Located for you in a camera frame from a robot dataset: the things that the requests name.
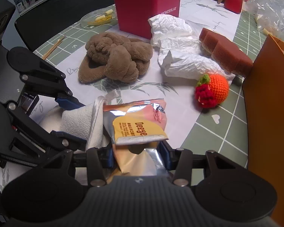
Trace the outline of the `white oven mitt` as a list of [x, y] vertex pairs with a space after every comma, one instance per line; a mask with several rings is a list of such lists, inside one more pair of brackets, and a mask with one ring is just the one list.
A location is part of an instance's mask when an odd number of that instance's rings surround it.
[[65, 132], [85, 140], [83, 151], [91, 148], [105, 148], [111, 142], [111, 138], [104, 129], [103, 108], [117, 96], [117, 92], [112, 91], [105, 96], [97, 97], [87, 106], [70, 111], [56, 106], [43, 117], [39, 124], [47, 132]]

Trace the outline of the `black chair far side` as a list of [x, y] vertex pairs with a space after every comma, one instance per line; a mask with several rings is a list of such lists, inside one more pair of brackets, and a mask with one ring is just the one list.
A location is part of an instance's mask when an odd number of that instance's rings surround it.
[[47, 0], [15, 21], [15, 28], [30, 51], [84, 15], [112, 5], [114, 0]]

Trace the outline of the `clear plastic bag with bread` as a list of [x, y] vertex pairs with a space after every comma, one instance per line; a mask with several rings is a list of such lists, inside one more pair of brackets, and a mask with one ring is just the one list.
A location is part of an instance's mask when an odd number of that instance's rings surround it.
[[259, 31], [284, 41], [284, 0], [250, 0], [245, 8], [254, 15]]

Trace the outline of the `orange crochet fruit toy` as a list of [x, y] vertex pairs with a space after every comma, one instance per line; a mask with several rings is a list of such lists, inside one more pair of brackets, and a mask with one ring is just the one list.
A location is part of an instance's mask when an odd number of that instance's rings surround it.
[[205, 109], [215, 108], [224, 102], [229, 94], [229, 84], [219, 74], [204, 74], [195, 88], [195, 99]]

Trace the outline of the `glass dish with peels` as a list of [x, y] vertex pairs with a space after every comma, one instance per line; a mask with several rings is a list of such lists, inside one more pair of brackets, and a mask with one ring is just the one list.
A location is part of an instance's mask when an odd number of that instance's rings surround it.
[[82, 27], [100, 26], [111, 22], [115, 18], [115, 7], [102, 8], [84, 15], [80, 20], [80, 24]]

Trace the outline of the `green checkered tablecloth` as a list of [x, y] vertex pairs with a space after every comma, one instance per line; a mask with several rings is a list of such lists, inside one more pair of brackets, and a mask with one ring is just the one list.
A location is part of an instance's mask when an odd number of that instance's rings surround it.
[[[213, 20], [210, 13], [220, 16], [222, 12], [231, 15], [222, 5], [213, 0], [181, 0], [188, 12], [198, 19], [212, 19], [213, 31], [221, 29], [221, 20]], [[253, 61], [259, 54], [266, 36], [257, 30], [253, 15], [242, 11], [241, 17], [235, 14], [237, 24], [233, 41], [240, 50], [246, 53]], [[226, 27], [234, 31], [234, 26]], [[215, 109], [200, 111], [193, 104], [194, 87], [196, 80], [177, 79], [166, 77], [157, 62], [158, 51], [154, 49], [150, 68], [145, 76], [133, 84], [102, 79], [94, 84], [83, 85], [78, 82], [77, 72], [79, 65], [86, 54], [84, 43], [100, 32], [108, 31], [132, 37], [129, 33], [119, 30], [117, 21], [108, 25], [87, 29], [80, 26], [79, 22], [67, 27], [42, 46], [35, 50], [41, 56], [49, 49], [59, 37], [65, 35], [63, 43], [67, 47], [57, 49], [46, 61], [58, 65], [58, 69], [66, 73], [66, 83], [80, 102], [88, 105], [95, 98], [106, 95], [116, 89], [118, 96], [112, 100], [113, 104], [129, 103], [134, 100], [148, 100], [164, 98], [166, 101], [167, 126], [165, 129], [171, 147], [184, 147], [191, 149], [196, 154], [204, 154], [207, 150], [215, 150], [232, 159], [239, 165], [246, 167], [248, 164], [248, 135], [247, 119], [243, 90], [241, 88], [243, 77], [236, 76], [230, 85], [227, 99]]]

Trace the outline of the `black smartphone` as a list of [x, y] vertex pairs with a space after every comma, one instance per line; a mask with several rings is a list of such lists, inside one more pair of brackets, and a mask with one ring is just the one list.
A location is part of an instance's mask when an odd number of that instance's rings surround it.
[[20, 107], [26, 115], [30, 116], [38, 101], [39, 95], [22, 90], [17, 101], [17, 106]]

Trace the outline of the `foil snack packet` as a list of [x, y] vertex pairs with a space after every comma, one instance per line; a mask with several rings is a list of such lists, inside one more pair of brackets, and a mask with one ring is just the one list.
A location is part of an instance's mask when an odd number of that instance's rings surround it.
[[104, 105], [103, 123], [111, 137], [120, 173], [126, 176], [168, 176], [157, 148], [167, 140], [164, 99]]

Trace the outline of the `magenta cube box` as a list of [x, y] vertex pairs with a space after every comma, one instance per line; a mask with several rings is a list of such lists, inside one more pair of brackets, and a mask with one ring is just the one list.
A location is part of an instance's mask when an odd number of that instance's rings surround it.
[[121, 31], [152, 38], [148, 19], [158, 14], [179, 16], [180, 0], [114, 0]]

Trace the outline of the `white plastic bag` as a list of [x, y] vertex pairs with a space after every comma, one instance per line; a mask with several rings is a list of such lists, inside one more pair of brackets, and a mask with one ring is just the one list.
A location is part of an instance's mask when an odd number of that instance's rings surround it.
[[204, 74], [219, 74], [231, 84], [235, 75], [224, 70], [201, 49], [201, 24], [168, 14], [148, 19], [151, 45], [159, 48], [158, 64], [168, 77], [200, 79]]

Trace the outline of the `wooden chopsticks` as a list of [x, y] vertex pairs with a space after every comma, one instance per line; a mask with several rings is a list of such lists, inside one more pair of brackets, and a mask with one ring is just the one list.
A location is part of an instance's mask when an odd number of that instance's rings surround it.
[[63, 36], [63, 37], [59, 38], [57, 40], [57, 42], [55, 42], [54, 45], [52, 45], [52, 47], [47, 51], [47, 53], [42, 56], [42, 59], [43, 60], [47, 59], [52, 54], [52, 52], [62, 43], [62, 41], [65, 38], [66, 38], [66, 36]]

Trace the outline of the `red-brown sponge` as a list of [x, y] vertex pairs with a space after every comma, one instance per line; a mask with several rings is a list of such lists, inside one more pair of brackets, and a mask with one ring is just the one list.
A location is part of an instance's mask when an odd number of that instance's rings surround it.
[[203, 28], [199, 40], [202, 51], [227, 72], [247, 77], [253, 61], [225, 36]]

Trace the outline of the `white paper table runner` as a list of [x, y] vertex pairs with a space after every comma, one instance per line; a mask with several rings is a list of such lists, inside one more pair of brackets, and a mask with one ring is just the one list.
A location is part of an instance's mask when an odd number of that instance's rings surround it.
[[83, 42], [96, 30], [84, 30], [82, 37], [75, 31], [79, 24], [68, 27], [63, 33], [71, 45], [77, 45], [74, 52], [60, 52], [53, 56], [51, 63], [66, 73], [66, 81], [74, 91], [76, 98], [88, 105], [99, 96], [117, 90], [119, 95], [113, 104], [129, 103], [134, 100], [163, 98], [166, 102], [167, 125], [165, 132], [172, 148], [185, 148], [194, 154], [205, 154], [208, 150], [221, 152], [237, 163], [246, 162], [247, 156], [239, 144], [231, 139], [246, 138], [246, 132], [238, 132], [239, 119], [234, 115], [236, 103], [241, 101], [241, 79], [235, 78], [227, 99], [217, 108], [201, 111], [193, 104], [196, 80], [167, 77], [158, 62], [158, 52], [153, 53], [150, 68], [146, 75], [136, 83], [123, 85], [119, 82], [102, 79], [94, 84], [84, 85], [78, 82], [78, 68], [86, 54]]

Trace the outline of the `orange cardboard box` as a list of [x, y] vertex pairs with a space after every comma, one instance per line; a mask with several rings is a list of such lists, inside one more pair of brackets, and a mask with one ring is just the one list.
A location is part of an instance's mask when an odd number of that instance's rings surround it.
[[243, 81], [248, 169], [277, 191], [272, 218], [284, 226], [284, 42], [268, 35]]

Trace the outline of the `brown plush towel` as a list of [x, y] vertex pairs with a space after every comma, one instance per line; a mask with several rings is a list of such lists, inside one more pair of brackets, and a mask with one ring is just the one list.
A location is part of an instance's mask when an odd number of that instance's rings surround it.
[[87, 84], [103, 79], [132, 83], [149, 69], [153, 48], [137, 38], [113, 32], [93, 35], [85, 45], [86, 55], [78, 79]]

